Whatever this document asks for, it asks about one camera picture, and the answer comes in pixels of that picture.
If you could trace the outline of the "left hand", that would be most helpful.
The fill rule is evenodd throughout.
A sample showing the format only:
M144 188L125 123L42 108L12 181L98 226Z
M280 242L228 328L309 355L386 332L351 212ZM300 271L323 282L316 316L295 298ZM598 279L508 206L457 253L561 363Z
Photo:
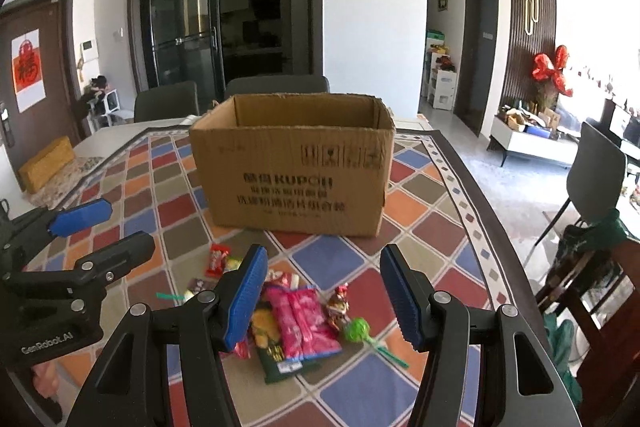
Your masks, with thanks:
M67 390L66 378L58 370L57 361L47 361L32 367L32 385L43 399L58 401Z

